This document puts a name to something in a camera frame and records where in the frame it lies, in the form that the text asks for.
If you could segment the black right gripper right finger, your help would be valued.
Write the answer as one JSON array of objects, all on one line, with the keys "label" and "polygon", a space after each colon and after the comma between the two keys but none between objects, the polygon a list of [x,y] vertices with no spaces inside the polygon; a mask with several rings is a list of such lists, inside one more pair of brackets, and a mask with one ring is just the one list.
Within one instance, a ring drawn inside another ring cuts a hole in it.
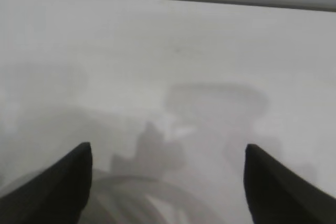
[{"label": "black right gripper right finger", "polygon": [[256,144],[245,149],[244,189],[254,223],[335,223],[335,198]]}]

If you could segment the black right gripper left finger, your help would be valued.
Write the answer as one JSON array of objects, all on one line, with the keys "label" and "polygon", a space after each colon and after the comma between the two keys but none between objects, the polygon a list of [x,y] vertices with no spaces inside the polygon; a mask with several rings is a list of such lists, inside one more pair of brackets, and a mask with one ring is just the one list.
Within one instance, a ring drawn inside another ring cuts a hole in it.
[{"label": "black right gripper left finger", "polygon": [[83,142],[1,197],[1,223],[78,223],[92,185],[92,150]]}]

